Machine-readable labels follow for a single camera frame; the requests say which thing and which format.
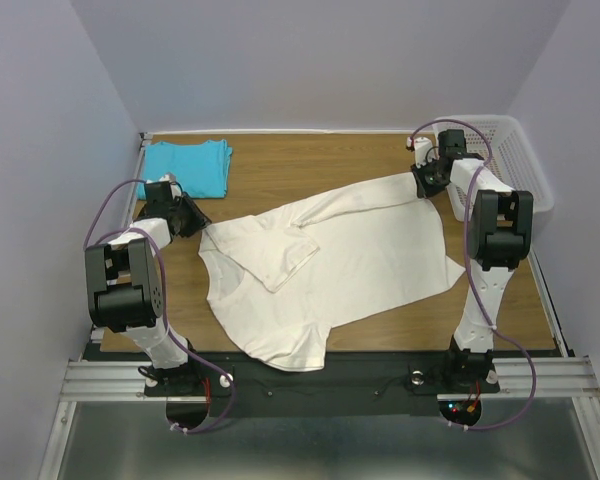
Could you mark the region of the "white t-shirt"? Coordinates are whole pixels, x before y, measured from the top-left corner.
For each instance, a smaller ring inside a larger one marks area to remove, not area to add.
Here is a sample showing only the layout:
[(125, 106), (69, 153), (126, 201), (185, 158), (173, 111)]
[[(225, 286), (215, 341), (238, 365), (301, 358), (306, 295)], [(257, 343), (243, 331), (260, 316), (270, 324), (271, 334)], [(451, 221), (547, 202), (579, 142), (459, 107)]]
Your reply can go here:
[(332, 329), (444, 293), (464, 272), (410, 173), (213, 224), (199, 254), (230, 340), (288, 372), (321, 369)]

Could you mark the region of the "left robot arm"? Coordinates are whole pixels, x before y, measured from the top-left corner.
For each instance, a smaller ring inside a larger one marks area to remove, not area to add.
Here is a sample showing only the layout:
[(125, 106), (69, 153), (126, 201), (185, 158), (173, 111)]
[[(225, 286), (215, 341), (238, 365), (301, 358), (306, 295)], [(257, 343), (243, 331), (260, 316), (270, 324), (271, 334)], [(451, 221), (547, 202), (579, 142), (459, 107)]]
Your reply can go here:
[(211, 219), (174, 178), (142, 184), (145, 204), (136, 219), (84, 245), (89, 315), (94, 326), (126, 337), (148, 356), (150, 364), (138, 368), (147, 396), (208, 394), (210, 380), (189, 356), (191, 342), (166, 319), (166, 274), (156, 256)]

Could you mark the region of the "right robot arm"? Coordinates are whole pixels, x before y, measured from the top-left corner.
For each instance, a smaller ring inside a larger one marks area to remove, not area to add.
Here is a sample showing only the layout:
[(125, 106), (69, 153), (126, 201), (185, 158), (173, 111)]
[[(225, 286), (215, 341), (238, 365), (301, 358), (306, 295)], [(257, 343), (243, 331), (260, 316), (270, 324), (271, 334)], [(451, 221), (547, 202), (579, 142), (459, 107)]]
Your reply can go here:
[(436, 143), (412, 135), (417, 196), (431, 198), (453, 186), (465, 195), (464, 264), (469, 290), (462, 318), (440, 366), (446, 388), (494, 382), (494, 338), (505, 288), (530, 251), (533, 195), (515, 190), (467, 150), (464, 131), (447, 129)]

